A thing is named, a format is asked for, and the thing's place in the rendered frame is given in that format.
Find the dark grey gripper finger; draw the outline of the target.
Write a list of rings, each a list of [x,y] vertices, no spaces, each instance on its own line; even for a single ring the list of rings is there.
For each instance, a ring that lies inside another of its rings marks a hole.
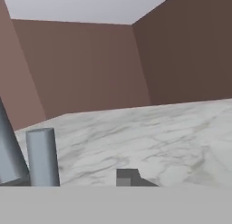
[[[157,187],[157,184],[142,178],[138,169],[117,169],[116,186]]]

